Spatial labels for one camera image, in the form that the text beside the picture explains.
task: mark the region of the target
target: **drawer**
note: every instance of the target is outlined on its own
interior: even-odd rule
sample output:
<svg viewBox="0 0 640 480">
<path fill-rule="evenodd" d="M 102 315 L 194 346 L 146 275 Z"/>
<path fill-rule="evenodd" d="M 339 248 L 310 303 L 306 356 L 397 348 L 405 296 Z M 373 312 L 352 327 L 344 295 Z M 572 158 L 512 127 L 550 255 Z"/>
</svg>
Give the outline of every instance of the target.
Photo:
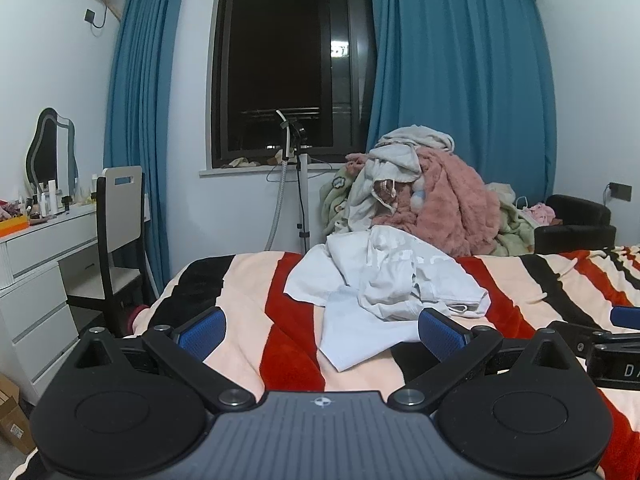
<svg viewBox="0 0 640 480">
<path fill-rule="evenodd" d="M 9 338 L 14 340 L 37 320 L 66 302 L 65 285 L 58 266 L 24 280 L 15 290 L 0 298 L 0 314 Z"/>
<path fill-rule="evenodd" d="M 65 305 L 20 339 L 14 348 L 24 374 L 34 380 L 77 339 L 74 319 L 68 305 Z"/>
<path fill-rule="evenodd" d="M 13 238 L 6 243 L 12 273 L 20 276 L 96 237 L 95 215 L 84 215 Z"/>
<path fill-rule="evenodd" d="M 66 361 L 66 358 L 69 357 L 69 354 L 71 354 L 75 347 L 76 345 L 73 345 L 69 350 L 64 352 L 56 360 L 56 362 L 53 363 L 49 368 L 47 368 L 47 371 L 44 372 L 40 377 L 38 377 L 38 379 L 33 383 L 33 389 L 36 390 L 38 398 L 42 396 L 44 390 L 47 389 L 47 386 L 49 386 L 49 383 L 51 382 L 53 377 L 56 375 L 56 373 L 58 373 L 58 370 L 60 370 L 62 363 Z"/>
</svg>

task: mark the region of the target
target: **power outlet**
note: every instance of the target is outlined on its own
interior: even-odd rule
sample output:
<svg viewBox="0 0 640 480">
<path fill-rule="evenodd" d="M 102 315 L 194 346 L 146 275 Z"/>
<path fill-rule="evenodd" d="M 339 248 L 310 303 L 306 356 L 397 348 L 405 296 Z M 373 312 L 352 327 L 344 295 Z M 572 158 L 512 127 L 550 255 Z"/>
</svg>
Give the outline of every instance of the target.
<svg viewBox="0 0 640 480">
<path fill-rule="evenodd" d="M 609 190 L 611 192 L 611 198 L 631 202 L 631 186 L 618 184 L 617 182 L 609 182 Z"/>
<path fill-rule="evenodd" d="M 95 18 L 95 12 L 93 12 L 91 9 L 87 9 L 85 14 L 84 14 L 84 20 L 87 23 L 91 23 L 93 25 L 94 24 L 94 18 Z"/>
</svg>

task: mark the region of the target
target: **light blue cloth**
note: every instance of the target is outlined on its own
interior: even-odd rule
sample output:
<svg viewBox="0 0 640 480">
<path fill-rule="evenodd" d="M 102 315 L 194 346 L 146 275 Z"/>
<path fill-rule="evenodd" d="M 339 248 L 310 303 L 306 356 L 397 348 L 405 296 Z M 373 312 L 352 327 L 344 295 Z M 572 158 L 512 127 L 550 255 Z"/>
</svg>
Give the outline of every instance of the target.
<svg viewBox="0 0 640 480">
<path fill-rule="evenodd" d="M 166 138 L 175 31 L 182 0 L 127 0 L 113 57 L 104 167 L 142 166 L 151 221 L 149 263 L 159 290 L 171 278 L 166 237 Z"/>
<path fill-rule="evenodd" d="M 418 342 L 418 322 L 384 321 L 358 303 L 358 289 L 341 286 L 324 307 L 320 351 L 342 372 L 401 342 Z"/>
<path fill-rule="evenodd" d="M 378 63 L 367 151 L 423 124 L 485 182 L 552 192 L 556 108 L 536 0 L 373 0 Z"/>
</svg>

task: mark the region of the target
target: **white wall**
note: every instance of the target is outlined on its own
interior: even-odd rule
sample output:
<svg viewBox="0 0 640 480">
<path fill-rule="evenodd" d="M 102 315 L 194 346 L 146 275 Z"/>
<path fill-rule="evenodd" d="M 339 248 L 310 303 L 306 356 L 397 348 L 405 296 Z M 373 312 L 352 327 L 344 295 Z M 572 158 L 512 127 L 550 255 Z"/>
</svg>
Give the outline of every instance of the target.
<svg viewBox="0 0 640 480">
<path fill-rule="evenodd" d="M 538 0 L 556 88 L 556 193 L 602 201 L 609 182 L 617 243 L 640 242 L 640 0 Z"/>
<path fill-rule="evenodd" d="M 80 183 L 102 169 L 111 59 L 118 30 L 97 0 L 0 0 L 0 198 L 24 195 L 24 158 L 43 108 L 76 126 Z"/>
<path fill-rule="evenodd" d="M 213 9 L 214 0 L 182 0 L 178 19 L 167 146 L 172 273 L 198 258 L 263 250 L 278 192 L 278 184 L 267 182 L 265 173 L 198 176 L 207 169 L 207 67 Z M 312 243 L 320 241 L 318 191 L 331 176 L 329 172 L 308 181 Z M 276 170 L 270 178 L 277 177 Z M 299 251 L 297 191 L 296 184 L 286 185 L 274 250 Z"/>
</svg>

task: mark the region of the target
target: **garment steamer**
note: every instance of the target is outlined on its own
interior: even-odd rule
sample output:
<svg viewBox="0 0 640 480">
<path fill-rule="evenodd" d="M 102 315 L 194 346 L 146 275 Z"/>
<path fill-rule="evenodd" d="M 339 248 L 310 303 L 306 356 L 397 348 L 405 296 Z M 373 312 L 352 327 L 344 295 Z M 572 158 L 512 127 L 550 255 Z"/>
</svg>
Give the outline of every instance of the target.
<svg viewBox="0 0 640 480">
<path fill-rule="evenodd" d="M 271 223 L 271 232 L 265 251 L 270 251 L 273 245 L 273 239 L 278 230 L 278 222 L 280 221 L 280 211 L 282 209 L 282 200 L 284 199 L 284 185 L 287 181 L 287 167 L 289 159 L 296 158 L 296 173 L 298 176 L 298 198 L 300 200 L 300 222 L 298 223 L 298 231 L 300 236 L 300 245 L 302 254 L 306 254 L 309 250 L 309 227 L 308 227 L 308 210 L 309 210 L 309 190 L 308 190 L 308 155 L 306 154 L 306 132 L 302 124 L 296 119 L 288 120 L 280 110 L 275 111 L 282 120 L 280 128 L 284 131 L 284 147 L 282 149 L 282 171 L 280 173 L 280 185 L 278 187 L 278 198 L 276 200 L 276 209 L 273 214 L 273 222 Z"/>
</svg>

